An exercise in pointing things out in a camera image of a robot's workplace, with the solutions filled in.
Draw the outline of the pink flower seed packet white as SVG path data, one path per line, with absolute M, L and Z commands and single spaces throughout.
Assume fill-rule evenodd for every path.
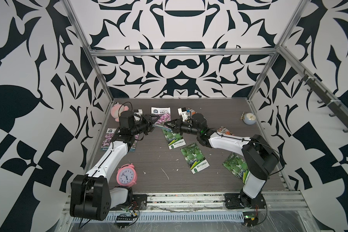
M 171 121 L 170 107 L 151 107 L 151 113 L 159 116 L 159 119 L 155 122 L 156 125 L 164 126 L 165 122 Z

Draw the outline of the pink flower seed packet teal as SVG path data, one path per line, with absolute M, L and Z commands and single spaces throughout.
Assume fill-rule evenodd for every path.
M 108 128 L 107 129 L 106 134 L 104 136 L 104 140 L 103 140 L 103 142 L 101 144 L 101 149 L 102 150 L 108 150 L 109 149 L 111 141 L 112 141 L 112 138 L 115 135 L 115 131 L 116 131 L 116 129 L 114 129 L 114 128 Z M 138 136 L 139 135 L 135 136 L 135 141 L 134 141 L 132 147 L 130 148 L 130 152 L 135 152 Z

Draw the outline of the mixed colour flower seed packet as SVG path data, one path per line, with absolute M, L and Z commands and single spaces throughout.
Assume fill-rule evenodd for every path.
M 192 115 L 196 114 L 196 111 L 191 109 L 191 108 L 188 108 L 186 110 L 186 114 L 189 116 L 189 117 L 192 117 Z

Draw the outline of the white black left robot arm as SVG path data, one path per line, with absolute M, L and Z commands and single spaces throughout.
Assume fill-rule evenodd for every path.
M 111 144 L 100 160 L 84 175 L 71 182 L 70 215 L 81 219 L 104 220 L 110 209 L 132 202 L 130 185 L 119 184 L 109 188 L 109 181 L 119 162 L 128 154 L 136 135 L 147 135 L 154 130 L 159 115 L 137 115 L 124 111 L 119 117 L 119 127 Z

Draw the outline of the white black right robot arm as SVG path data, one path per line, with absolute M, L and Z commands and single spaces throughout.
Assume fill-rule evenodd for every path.
M 270 147 L 261 135 L 239 137 L 220 133 L 208 127 L 206 118 L 199 113 L 192 116 L 190 123 L 176 119 L 165 122 L 164 125 L 175 133 L 196 135 L 197 141 L 204 147 L 241 155 L 249 172 L 240 195 L 248 200 L 261 195 L 262 188 L 280 162 L 280 153 Z

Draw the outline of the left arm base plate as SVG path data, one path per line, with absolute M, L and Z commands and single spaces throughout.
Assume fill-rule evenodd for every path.
M 147 194 L 133 194 L 131 199 L 128 199 L 127 202 L 117 205 L 110 209 L 110 211 L 124 211 L 129 207 L 129 210 L 144 210 L 147 208 L 148 195 Z

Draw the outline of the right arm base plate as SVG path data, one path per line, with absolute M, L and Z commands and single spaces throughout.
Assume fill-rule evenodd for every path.
M 256 198 L 252 199 L 245 193 L 225 193 L 225 207 L 227 209 L 265 209 L 266 200 L 259 193 Z

